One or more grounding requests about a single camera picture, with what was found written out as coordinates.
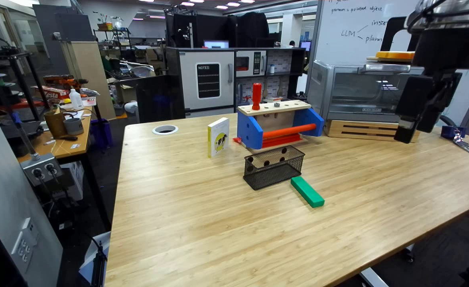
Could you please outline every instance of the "fluorescent ceiling light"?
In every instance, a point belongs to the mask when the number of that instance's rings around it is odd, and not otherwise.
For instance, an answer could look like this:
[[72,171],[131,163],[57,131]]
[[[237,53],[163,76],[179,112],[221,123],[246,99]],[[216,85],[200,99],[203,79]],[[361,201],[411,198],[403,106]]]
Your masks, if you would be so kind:
[[13,4],[18,4],[21,7],[33,7],[33,5],[39,5],[41,2],[39,0],[10,0]]

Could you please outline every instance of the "whiteboard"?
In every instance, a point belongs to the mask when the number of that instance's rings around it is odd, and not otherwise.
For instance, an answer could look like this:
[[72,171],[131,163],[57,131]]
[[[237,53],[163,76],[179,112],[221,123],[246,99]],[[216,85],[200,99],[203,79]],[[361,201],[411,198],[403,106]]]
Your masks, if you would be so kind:
[[380,52],[388,20],[409,17],[419,2],[323,0],[315,63],[334,68],[366,64]]

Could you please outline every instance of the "microwave oven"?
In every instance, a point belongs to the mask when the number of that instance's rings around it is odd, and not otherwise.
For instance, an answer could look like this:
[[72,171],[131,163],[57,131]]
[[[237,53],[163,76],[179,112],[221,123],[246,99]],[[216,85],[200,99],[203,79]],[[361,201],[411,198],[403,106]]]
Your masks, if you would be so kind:
[[267,52],[237,52],[237,77],[265,76]]

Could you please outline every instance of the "monitor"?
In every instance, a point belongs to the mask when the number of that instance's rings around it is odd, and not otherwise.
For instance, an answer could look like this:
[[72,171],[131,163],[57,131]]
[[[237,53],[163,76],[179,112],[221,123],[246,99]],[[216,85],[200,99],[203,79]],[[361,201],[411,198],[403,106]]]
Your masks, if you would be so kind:
[[210,50],[229,50],[230,42],[227,42],[227,40],[205,40],[205,48],[210,48]]
[[302,40],[301,48],[304,48],[305,52],[312,52],[312,40]]

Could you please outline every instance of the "red object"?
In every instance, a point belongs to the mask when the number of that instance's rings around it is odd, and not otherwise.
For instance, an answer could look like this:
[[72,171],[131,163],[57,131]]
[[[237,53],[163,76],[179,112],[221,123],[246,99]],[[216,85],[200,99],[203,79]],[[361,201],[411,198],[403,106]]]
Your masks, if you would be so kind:
[[317,125],[302,125],[285,130],[275,130],[264,133],[264,147],[286,146],[299,143],[302,133],[315,131]]
[[262,84],[253,85],[253,111],[261,111],[262,91],[264,91]]

